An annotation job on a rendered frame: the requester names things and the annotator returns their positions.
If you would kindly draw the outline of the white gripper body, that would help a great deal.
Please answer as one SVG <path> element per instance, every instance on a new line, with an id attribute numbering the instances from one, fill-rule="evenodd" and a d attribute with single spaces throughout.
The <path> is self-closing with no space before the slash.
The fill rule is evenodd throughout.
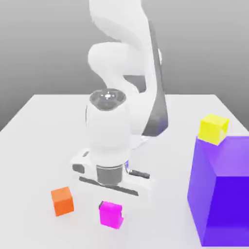
<path id="1" fill-rule="evenodd" d="M 79 180 L 88 184 L 112 189 L 118 192 L 126 193 L 133 196 L 149 197 L 155 189 L 155 179 L 142 178 L 136 176 L 124 176 L 123 180 L 117 186 L 102 185 L 94 179 L 79 177 Z"/>

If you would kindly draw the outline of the small magenta cube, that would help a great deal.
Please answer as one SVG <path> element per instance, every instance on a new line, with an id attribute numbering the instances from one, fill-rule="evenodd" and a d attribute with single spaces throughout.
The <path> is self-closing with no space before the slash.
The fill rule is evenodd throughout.
<path id="1" fill-rule="evenodd" d="M 99 209 L 100 223 L 114 229 L 119 229 L 123 223 L 122 205 L 104 201 Z"/>

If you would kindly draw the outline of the small orange cube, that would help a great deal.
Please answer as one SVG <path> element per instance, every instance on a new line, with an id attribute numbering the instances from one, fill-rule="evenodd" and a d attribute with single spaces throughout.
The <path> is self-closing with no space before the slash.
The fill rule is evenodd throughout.
<path id="1" fill-rule="evenodd" d="M 63 187 L 51 191 L 54 212 L 61 216 L 74 211 L 74 203 L 69 187 Z"/>

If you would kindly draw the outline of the small yellow cube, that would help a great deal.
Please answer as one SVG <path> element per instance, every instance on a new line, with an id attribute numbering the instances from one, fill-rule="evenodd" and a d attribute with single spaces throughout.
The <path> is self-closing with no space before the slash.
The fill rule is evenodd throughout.
<path id="1" fill-rule="evenodd" d="M 219 145 L 226 138 L 229 121 L 228 118 L 208 114 L 200 121 L 198 138 Z"/>

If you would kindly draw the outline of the large purple box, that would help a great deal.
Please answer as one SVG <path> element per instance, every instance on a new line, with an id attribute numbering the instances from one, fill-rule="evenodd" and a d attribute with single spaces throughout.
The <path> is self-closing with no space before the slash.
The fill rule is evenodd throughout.
<path id="1" fill-rule="evenodd" d="M 187 199 L 202 246 L 249 247 L 249 136 L 196 139 Z"/>

